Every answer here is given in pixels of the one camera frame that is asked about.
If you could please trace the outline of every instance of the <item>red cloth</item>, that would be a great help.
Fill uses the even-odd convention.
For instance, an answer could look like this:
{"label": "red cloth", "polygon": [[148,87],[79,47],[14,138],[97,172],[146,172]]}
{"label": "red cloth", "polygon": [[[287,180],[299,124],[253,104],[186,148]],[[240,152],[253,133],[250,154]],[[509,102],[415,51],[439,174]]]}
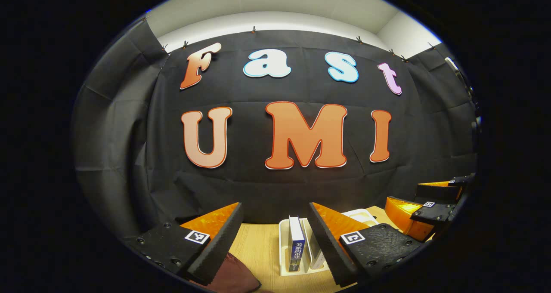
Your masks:
{"label": "red cloth", "polygon": [[[190,282],[205,287],[195,281]],[[258,289],[260,285],[260,281],[254,277],[252,272],[238,258],[228,252],[222,266],[214,276],[214,280],[205,288],[216,293],[249,293]],[[259,290],[258,293],[272,292]]]}

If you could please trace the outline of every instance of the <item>white container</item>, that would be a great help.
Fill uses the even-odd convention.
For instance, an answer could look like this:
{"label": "white container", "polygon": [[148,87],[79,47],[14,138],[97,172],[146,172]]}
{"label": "white container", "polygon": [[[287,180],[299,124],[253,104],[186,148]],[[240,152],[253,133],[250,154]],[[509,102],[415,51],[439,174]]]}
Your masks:
{"label": "white container", "polygon": [[[365,209],[356,209],[342,213],[352,219],[365,223],[369,226],[377,225],[375,218]],[[300,218],[300,224],[303,226],[303,233],[306,238],[303,257],[300,260],[298,271],[289,272],[289,254],[286,250],[289,249],[289,219],[279,222],[279,275],[281,276],[297,276],[305,274],[319,273],[320,271],[329,270],[327,262],[323,263],[323,267],[319,269],[310,269],[312,254],[310,252],[310,238],[312,236],[312,228],[306,218]]]}

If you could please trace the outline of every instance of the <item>table surface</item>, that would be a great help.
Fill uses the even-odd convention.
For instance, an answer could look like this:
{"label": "table surface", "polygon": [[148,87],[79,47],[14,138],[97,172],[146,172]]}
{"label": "table surface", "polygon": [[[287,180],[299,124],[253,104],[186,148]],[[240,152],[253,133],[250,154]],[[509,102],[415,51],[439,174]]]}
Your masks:
{"label": "table surface", "polygon": [[[376,217],[377,222],[390,224],[397,229],[384,209],[373,206],[366,210]],[[335,284],[329,270],[305,275],[280,276],[278,224],[243,223],[230,253],[242,261],[262,283],[261,290],[274,293],[333,293],[344,289]]]}

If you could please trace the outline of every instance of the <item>pink letter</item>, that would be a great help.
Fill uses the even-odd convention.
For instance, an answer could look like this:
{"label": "pink letter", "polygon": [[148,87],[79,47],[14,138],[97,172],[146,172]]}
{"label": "pink letter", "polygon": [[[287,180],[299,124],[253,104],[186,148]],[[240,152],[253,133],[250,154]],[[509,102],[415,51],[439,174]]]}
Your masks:
{"label": "pink letter", "polygon": [[386,85],[388,85],[388,88],[392,91],[392,93],[396,95],[402,94],[402,88],[396,85],[396,81],[394,81],[394,77],[396,77],[396,73],[394,72],[394,70],[390,69],[390,67],[388,67],[388,64],[386,64],[385,62],[377,65],[377,68],[384,74]]}

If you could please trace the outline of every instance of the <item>black fabric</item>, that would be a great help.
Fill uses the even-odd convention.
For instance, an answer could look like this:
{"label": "black fabric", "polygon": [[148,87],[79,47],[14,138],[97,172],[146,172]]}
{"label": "black fabric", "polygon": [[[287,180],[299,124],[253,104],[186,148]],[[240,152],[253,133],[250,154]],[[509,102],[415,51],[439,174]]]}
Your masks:
{"label": "black fabric", "polygon": [[[197,85],[180,90],[187,56],[219,42]],[[248,55],[277,48],[291,73],[283,78],[243,74]],[[355,83],[333,80],[327,52],[356,60]],[[244,222],[278,223],[289,214],[306,216],[315,201],[340,212],[378,205],[387,196],[413,200],[417,183],[451,179],[474,171],[469,101],[443,57],[421,52],[404,63],[398,56],[348,38],[303,31],[229,34],[193,43],[170,56],[146,22],[134,26],[100,59],[75,103],[73,148],[79,181],[96,212],[119,237],[156,224],[205,214],[240,201]],[[400,96],[386,85],[377,65],[397,74]],[[272,117],[266,105],[295,102],[310,126],[327,103],[344,105],[343,150],[347,164],[274,171],[264,166],[272,152]],[[207,113],[226,105],[228,155],[222,166],[195,166],[183,149],[180,117],[201,111],[199,144],[212,150]],[[391,113],[390,158],[372,163],[375,124],[370,113]]]}
{"label": "black fabric", "polygon": [[[201,81],[185,90],[187,57],[219,42]],[[276,48],[287,54],[291,73],[283,78],[251,78],[243,73],[248,55]],[[333,80],[327,73],[327,52],[343,52],[356,60],[355,83]],[[413,200],[417,183],[451,179],[474,171],[471,122],[474,108],[464,87],[436,50],[419,54],[423,67],[404,63],[380,48],[354,40],[303,31],[258,31],[220,36],[174,50],[159,74],[148,114],[146,171],[150,191],[178,191],[186,202],[179,209],[206,213],[242,201],[245,222],[278,223],[289,214],[306,216],[315,201],[338,211],[384,205],[389,195]],[[400,96],[386,85],[377,65],[386,62],[397,74]],[[272,152],[272,117],[266,105],[295,102],[311,126],[326,103],[344,105],[343,149],[347,163],[339,168],[295,166],[273,171],[264,166]],[[201,168],[183,149],[180,117],[201,111],[199,145],[212,150],[210,109],[228,106],[228,155],[222,166]],[[391,113],[390,158],[369,160],[375,140],[370,113]],[[177,212],[168,208],[166,213]]]}

